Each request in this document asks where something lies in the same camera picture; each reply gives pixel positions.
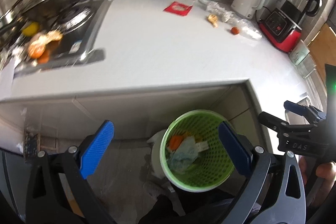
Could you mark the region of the person hand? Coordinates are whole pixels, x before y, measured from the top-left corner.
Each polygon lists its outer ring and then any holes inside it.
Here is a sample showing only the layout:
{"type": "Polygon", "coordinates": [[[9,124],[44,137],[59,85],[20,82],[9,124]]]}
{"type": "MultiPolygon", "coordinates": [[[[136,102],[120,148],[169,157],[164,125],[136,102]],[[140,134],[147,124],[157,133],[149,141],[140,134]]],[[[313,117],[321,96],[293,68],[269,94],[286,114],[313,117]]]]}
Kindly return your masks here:
{"type": "MultiPolygon", "coordinates": [[[[300,156],[298,164],[302,174],[303,183],[306,185],[307,170],[309,166],[306,157],[300,156]]],[[[331,161],[320,164],[315,170],[315,175],[322,180],[322,184],[308,203],[309,207],[320,207],[329,195],[335,184],[335,162],[331,161]]]]}

